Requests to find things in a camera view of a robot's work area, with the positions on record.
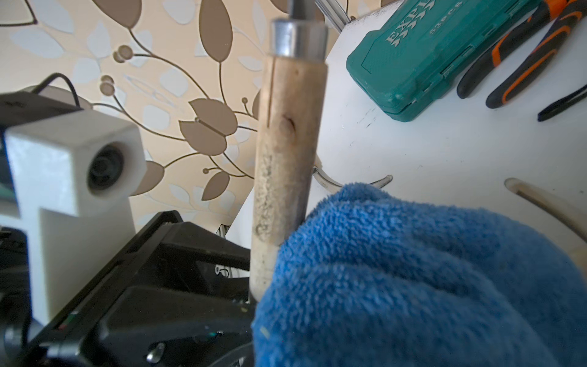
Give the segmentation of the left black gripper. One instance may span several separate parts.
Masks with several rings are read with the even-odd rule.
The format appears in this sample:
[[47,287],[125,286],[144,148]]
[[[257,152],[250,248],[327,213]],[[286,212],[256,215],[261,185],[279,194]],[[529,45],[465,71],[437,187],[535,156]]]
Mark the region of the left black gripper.
[[158,213],[42,325],[26,245],[23,232],[1,232],[2,365],[253,365],[248,249]]

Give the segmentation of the sickle wooden handle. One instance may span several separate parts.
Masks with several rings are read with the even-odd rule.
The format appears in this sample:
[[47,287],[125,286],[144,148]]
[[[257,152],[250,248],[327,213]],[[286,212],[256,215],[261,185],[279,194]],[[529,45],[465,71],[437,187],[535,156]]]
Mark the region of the sickle wooden handle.
[[579,248],[564,249],[564,252],[586,278],[586,212],[555,194],[515,177],[506,179],[504,186],[513,194],[555,218],[584,242]]
[[271,24],[259,94],[249,291],[260,301],[278,251],[304,221],[327,85],[327,26],[312,1]]
[[383,189],[388,186],[393,180],[394,176],[391,174],[387,174],[384,177],[374,180],[372,182],[367,182],[363,180],[347,180],[347,181],[338,181],[335,180],[332,176],[327,174],[323,163],[321,162],[319,156],[315,157],[315,161],[313,163],[313,170],[312,170],[313,179],[328,193],[336,194],[337,192],[341,191],[344,186],[348,184],[367,184],[371,187],[377,189]]

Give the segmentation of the blue microfiber rag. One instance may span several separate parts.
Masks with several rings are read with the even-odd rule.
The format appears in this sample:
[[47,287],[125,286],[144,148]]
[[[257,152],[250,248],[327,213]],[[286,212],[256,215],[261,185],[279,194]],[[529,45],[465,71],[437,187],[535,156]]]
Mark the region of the blue microfiber rag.
[[586,282],[529,226],[355,183],[283,244],[252,331],[257,366],[584,366]]

